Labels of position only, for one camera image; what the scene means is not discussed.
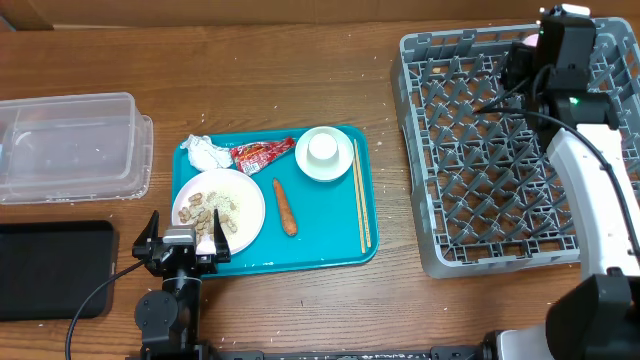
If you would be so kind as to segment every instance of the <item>plate with peanuts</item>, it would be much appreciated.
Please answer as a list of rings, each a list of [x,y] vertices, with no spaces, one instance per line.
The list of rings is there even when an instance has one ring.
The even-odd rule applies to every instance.
[[[213,211],[218,209],[231,254],[247,248],[258,236],[265,217],[265,202],[258,185],[232,169],[200,173],[180,189],[171,211],[173,225],[193,225],[196,253],[215,254]]]

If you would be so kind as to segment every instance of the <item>wooden table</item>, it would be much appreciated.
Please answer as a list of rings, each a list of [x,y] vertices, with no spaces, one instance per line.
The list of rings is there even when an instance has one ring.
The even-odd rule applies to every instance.
[[[109,220],[120,232],[121,270],[134,263],[131,245],[154,209],[161,232],[169,224],[172,154],[188,134],[348,123],[371,148],[378,254],[364,266],[207,281],[201,338],[221,350],[428,349],[540,323],[579,283],[578,265],[449,280],[422,271],[389,82],[405,34],[523,22],[2,33],[0,99],[127,91],[153,118],[155,149],[151,188],[140,200],[2,207],[0,221]],[[117,281],[109,315],[79,322],[74,359],[136,353],[134,307],[159,288],[144,269]],[[61,359],[68,325],[2,323],[0,357]]]

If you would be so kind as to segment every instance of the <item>dish rack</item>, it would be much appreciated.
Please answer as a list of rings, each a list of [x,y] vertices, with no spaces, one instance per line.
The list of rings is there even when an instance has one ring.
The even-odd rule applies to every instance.
[[[640,52],[625,20],[594,21],[589,91],[613,99],[638,196]],[[473,114],[504,92],[499,77],[511,43],[537,32],[537,25],[518,25],[409,34],[400,41],[391,83],[422,267],[432,277],[579,260],[564,189],[525,120]],[[522,101],[506,100],[516,108]]]

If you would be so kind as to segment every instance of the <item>white cup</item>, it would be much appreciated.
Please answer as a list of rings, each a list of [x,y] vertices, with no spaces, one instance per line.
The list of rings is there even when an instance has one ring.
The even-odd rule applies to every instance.
[[[314,135],[307,151],[307,160],[315,166],[330,166],[338,160],[338,142],[327,133]]]

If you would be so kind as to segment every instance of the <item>red wrapper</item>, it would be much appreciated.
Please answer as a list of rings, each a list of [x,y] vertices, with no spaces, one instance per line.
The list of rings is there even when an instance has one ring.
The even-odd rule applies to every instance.
[[[232,148],[231,157],[239,171],[251,176],[264,169],[295,145],[296,141],[291,137],[282,141],[255,142]]]

